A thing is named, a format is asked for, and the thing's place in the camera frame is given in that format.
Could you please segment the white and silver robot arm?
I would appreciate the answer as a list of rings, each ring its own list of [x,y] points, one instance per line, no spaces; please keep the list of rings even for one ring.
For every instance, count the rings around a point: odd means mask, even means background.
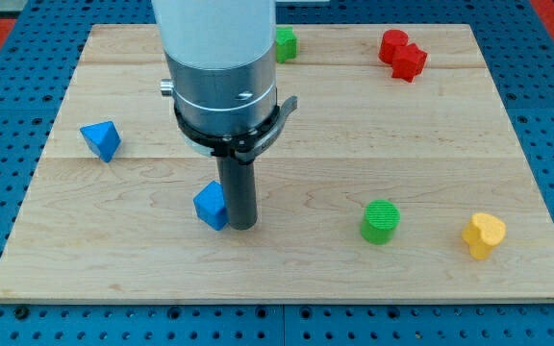
[[[152,0],[170,73],[163,94],[199,153],[248,164],[297,108],[277,99],[274,0]]]

